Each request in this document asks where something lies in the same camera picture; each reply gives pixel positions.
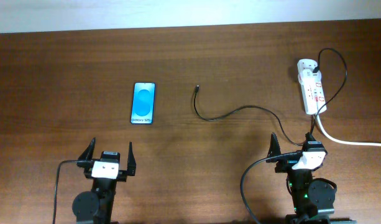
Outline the blue Galaxy smartphone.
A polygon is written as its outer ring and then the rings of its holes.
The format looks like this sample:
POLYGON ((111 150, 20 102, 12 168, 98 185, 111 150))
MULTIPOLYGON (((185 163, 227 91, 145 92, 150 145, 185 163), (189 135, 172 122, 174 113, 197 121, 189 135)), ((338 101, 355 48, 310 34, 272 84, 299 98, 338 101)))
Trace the blue Galaxy smartphone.
POLYGON ((152 124, 154 118, 156 84, 153 82, 137 82, 131 109, 132 124, 152 124))

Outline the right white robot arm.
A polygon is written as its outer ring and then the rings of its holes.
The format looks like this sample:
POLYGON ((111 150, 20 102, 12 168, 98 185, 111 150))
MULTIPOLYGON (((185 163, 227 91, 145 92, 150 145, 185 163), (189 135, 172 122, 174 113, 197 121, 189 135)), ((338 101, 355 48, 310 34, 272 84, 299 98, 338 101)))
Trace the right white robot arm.
POLYGON ((276 164, 276 173, 287 174, 287 190, 295 212, 285 217, 286 223, 329 223, 337 185, 313 177, 313 172, 322 167, 327 150, 310 133, 305 137, 300 150, 283 154, 276 134, 271 134, 267 162, 276 164))

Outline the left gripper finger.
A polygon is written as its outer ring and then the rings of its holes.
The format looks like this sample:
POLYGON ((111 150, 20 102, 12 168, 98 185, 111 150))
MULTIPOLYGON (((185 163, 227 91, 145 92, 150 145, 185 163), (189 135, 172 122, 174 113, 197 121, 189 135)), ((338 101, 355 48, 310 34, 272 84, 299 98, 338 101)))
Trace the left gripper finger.
POLYGON ((79 161, 90 161, 93 158, 93 152, 94 152, 95 144, 96 144, 96 138, 93 138, 90 141, 88 147, 79 156, 78 160, 79 161))
POLYGON ((126 174, 127 176, 135 176, 135 171, 136 171, 136 161, 132 149, 132 143, 129 143, 129 150, 128 150, 128 157, 127 157, 127 170, 126 174))

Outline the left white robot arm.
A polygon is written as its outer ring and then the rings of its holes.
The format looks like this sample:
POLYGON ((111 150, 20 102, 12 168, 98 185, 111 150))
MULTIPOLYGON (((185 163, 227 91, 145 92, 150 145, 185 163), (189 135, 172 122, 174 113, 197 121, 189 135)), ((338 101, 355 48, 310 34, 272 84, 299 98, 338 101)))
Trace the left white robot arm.
POLYGON ((99 159, 93 158, 95 145, 96 139, 93 138, 78 158, 77 166, 84 169, 84 176, 93 184, 91 190, 75 197, 72 211, 77 223, 110 224, 116 185, 135 175, 136 161, 131 143, 125 170, 119 168, 121 155, 118 152, 103 151, 99 159))

